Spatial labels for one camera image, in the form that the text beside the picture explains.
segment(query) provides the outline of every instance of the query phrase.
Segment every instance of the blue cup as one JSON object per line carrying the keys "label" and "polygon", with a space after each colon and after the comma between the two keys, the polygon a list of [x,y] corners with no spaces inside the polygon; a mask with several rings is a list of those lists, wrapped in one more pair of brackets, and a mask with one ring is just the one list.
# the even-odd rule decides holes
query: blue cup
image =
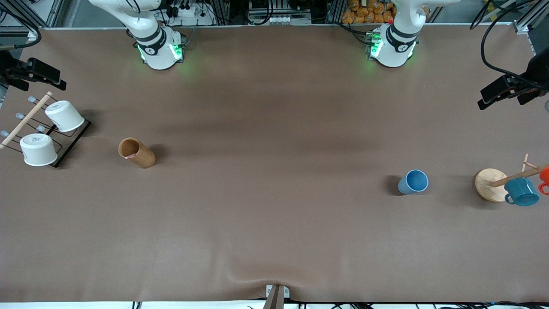
{"label": "blue cup", "polygon": [[540,200],[534,184],[528,178],[509,180],[504,188],[509,192],[505,196],[505,201],[511,205],[532,206]]}
{"label": "blue cup", "polygon": [[427,175],[419,169],[413,169],[399,181],[399,191],[402,194],[414,194],[424,191],[428,185]]}

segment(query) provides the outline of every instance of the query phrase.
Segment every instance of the white cup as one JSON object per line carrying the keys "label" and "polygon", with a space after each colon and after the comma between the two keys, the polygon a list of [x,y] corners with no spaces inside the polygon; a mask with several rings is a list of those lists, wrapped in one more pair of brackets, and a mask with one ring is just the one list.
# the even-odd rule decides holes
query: white cup
{"label": "white cup", "polygon": [[30,166],[44,166],[57,160],[57,153],[53,148],[53,140],[49,135],[34,133],[23,136],[19,141],[25,163]]}
{"label": "white cup", "polygon": [[84,118],[69,101],[57,101],[46,108],[46,116],[60,132],[72,131],[84,123]]}

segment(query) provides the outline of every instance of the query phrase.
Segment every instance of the wooden mug tree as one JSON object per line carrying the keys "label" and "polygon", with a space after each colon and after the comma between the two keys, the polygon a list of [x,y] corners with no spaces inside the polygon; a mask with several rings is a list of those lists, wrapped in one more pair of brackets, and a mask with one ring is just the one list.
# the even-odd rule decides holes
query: wooden mug tree
{"label": "wooden mug tree", "polygon": [[528,154],[524,157],[522,164],[522,172],[515,175],[507,176],[500,170],[495,168],[486,168],[479,171],[475,176],[475,188],[482,198],[490,202],[505,202],[505,195],[507,191],[503,187],[510,180],[521,177],[532,177],[538,175],[549,164],[535,166],[527,162]]}
{"label": "wooden mug tree", "polygon": [[[55,100],[55,98],[53,97],[53,93],[51,92],[47,92],[40,101],[38,101],[37,103],[36,102],[33,102],[35,104],[35,106],[30,110],[30,112],[24,116],[22,119],[21,119],[21,122],[19,122],[19,124],[17,124],[17,126],[12,130],[11,133],[8,134],[8,136],[5,137],[5,139],[0,142],[0,149],[4,149],[4,148],[10,148],[12,150],[15,150],[15,151],[19,151],[19,152],[22,152],[21,150],[17,150],[16,148],[13,148],[11,146],[9,146],[8,144],[13,141],[13,138],[14,137],[18,137],[18,133],[19,131],[21,131],[21,129],[25,126],[25,125],[30,125],[29,124],[29,121],[31,120],[34,120],[34,121],[37,121],[36,119],[33,118],[33,116],[40,110],[40,109],[44,109],[44,105],[45,106],[48,106],[46,104],[46,102],[49,100],[49,99],[53,99]],[[61,135],[64,135],[65,139],[63,139],[60,142],[56,141],[56,140],[53,140],[56,144],[60,145],[60,148],[57,150],[57,155],[58,155],[58,158],[57,160],[55,160],[52,164],[50,164],[52,167],[59,167],[59,165],[61,164],[61,162],[65,159],[65,157],[69,154],[69,152],[71,151],[71,149],[74,147],[74,145],[76,144],[76,142],[78,142],[78,140],[82,137],[82,135],[84,134],[84,132],[86,132],[86,130],[89,128],[89,126],[92,124],[88,119],[84,118],[84,122],[82,123],[82,125],[80,125],[78,128],[74,129],[72,134],[71,135],[67,135],[61,131],[58,130],[57,126],[56,125],[46,125],[45,123],[42,123],[42,122],[39,122],[41,124],[44,124],[44,126],[47,126],[47,131],[44,131],[44,132],[39,132],[39,133],[43,133],[43,134],[46,134],[46,135],[51,135],[52,133],[56,133],[56,134],[61,134]]]}

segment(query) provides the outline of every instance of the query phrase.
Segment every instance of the wooden cup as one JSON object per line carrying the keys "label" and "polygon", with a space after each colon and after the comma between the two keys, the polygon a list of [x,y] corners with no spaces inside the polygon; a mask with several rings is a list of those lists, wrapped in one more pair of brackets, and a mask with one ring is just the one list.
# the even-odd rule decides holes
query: wooden cup
{"label": "wooden cup", "polygon": [[128,137],[120,142],[118,145],[118,154],[140,168],[149,168],[156,161],[154,152],[133,137]]}

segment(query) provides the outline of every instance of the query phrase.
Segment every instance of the teal mug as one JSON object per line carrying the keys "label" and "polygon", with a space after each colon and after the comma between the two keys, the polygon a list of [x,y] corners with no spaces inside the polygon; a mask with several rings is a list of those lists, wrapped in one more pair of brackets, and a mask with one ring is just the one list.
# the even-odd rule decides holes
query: teal mug
{"label": "teal mug", "polygon": [[509,192],[505,201],[511,205],[532,206],[540,200],[536,187],[528,178],[515,178],[505,184],[505,190]]}

